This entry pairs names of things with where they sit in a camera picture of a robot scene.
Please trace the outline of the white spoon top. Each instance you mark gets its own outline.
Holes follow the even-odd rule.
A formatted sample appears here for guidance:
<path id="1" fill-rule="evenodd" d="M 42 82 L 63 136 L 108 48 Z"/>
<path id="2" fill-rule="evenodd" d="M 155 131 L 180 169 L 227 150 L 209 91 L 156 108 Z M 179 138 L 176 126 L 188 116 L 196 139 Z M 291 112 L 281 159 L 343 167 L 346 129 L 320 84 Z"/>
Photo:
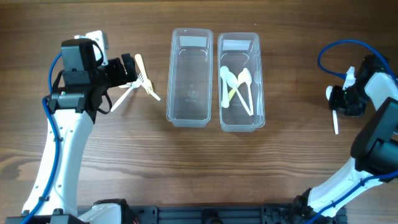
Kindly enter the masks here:
<path id="1" fill-rule="evenodd" d="M 239 99 L 241 100 L 241 103 L 244 106 L 244 109 L 246 110 L 248 115 L 252 116 L 251 110 L 247 106 L 243 96 L 240 94 L 240 92 L 238 90 L 238 79 L 235 77 L 235 75 L 232 72 L 226 72 L 226 82 L 232 89 L 235 90 L 235 92 L 237 93 Z"/>

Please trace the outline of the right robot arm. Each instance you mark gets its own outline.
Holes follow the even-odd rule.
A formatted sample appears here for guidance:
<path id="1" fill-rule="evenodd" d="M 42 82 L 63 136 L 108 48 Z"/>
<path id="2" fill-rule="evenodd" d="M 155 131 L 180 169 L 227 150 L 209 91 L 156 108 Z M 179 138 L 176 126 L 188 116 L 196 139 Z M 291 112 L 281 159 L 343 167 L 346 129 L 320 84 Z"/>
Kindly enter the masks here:
<path id="1" fill-rule="evenodd" d="M 376 110 L 353 141 L 346 164 L 321 185 L 295 198 L 290 223 L 332 223 L 338 211 L 364 191 L 397 178 L 397 84 L 388 59 L 371 54 L 358 71 L 350 67 L 343 86 L 329 86 L 326 98 L 332 115 Z"/>

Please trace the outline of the yellow plastic fork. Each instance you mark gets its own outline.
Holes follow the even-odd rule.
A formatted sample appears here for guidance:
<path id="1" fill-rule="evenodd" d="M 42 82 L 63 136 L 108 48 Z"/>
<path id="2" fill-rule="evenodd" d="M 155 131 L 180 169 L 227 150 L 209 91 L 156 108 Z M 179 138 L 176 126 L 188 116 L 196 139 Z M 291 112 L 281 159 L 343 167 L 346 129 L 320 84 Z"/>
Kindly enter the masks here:
<path id="1" fill-rule="evenodd" d="M 146 85 L 149 86 L 150 88 L 152 88 L 152 83 L 150 82 L 150 80 L 147 77 L 145 65 L 144 65 L 144 62 L 143 62 L 141 54 L 135 54 L 134 58 L 135 58 L 135 61 L 136 61 L 137 65 L 138 65 L 138 67 L 139 67 L 139 70 L 142 73 L 142 76 L 147 80 Z"/>

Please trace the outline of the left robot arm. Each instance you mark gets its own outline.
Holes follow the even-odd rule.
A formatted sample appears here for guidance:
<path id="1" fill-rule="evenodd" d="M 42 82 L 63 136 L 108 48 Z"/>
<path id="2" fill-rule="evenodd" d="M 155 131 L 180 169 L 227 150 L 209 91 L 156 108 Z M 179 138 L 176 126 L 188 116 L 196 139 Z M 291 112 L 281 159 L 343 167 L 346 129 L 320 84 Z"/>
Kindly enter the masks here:
<path id="1" fill-rule="evenodd" d="M 125 199 L 99 200 L 78 214 L 77 187 L 83 151 L 108 90 L 137 80 L 134 58 L 105 59 L 93 39 L 62 42 L 63 70 L 49 79 L 42 98 L 48 121 L 47 140 L 34 187 L 21 215 L 6 223 L 139 223 Z"/>

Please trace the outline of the yellow plastic spoon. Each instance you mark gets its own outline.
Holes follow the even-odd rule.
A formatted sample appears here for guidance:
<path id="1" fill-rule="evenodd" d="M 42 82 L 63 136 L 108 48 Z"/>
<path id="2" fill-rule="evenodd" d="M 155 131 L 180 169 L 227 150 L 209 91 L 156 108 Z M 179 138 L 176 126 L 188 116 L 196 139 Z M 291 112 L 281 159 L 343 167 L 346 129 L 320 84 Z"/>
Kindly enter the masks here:
<path id="1" fill-rule="evenodd" d="M 242 83 L 244 83 L 244 75 L 243 75 L 243 72 L 241 72 L 241 73 L 238 75 L 238 86 L 240 86 Z M 233 96 L 234 96 L 235 93 L 236 93 L 235 90 L 231 90 L 231 91 L 229 92 L 229 101 L 231 101 L 231 99 L 233 98 Z"/>

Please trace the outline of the white spoon short thick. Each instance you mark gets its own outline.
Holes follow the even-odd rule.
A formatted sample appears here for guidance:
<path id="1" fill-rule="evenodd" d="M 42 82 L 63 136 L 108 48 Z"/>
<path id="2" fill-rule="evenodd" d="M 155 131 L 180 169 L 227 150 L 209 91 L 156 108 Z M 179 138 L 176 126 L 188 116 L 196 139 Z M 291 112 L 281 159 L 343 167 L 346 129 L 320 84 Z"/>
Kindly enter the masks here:
<path id="1" fill-rule="evenodd" d="M 221 99 L 221 106 L 223 108 L 229 107 L 228 83 L 227 83 L 227 79 L 226 79 L 228 72 L 229 72 L 229 69 L 226 66 L 222 66 L 220 68 L 220 76 L 223 81 L 222 99 Z"/>

